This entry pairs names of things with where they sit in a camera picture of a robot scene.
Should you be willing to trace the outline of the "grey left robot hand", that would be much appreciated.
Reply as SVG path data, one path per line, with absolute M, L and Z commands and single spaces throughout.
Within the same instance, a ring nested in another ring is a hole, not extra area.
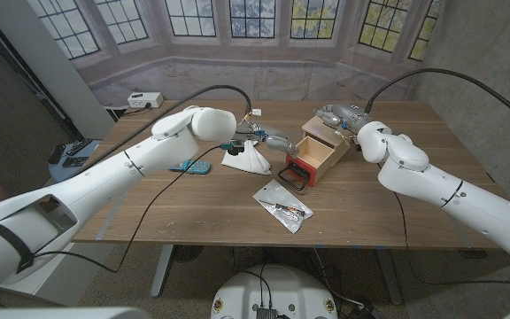
M 287 135 L 278 128 L 258 123 L 250 123 L 248 128 L 251 140 L 266 144 L 269 150 L 285 152 L 294 159 L 298 156 L 297 146 L 290 142 Z

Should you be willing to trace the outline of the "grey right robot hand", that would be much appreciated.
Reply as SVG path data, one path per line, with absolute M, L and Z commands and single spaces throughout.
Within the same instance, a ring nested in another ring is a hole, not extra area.
M 325 125 L 337 130 L 348 130 L 353 134 L 358 134 L 365 125 L 372 121 L 365 111 L 356 105 L 324 105 L 315 109 L 314 114 Z

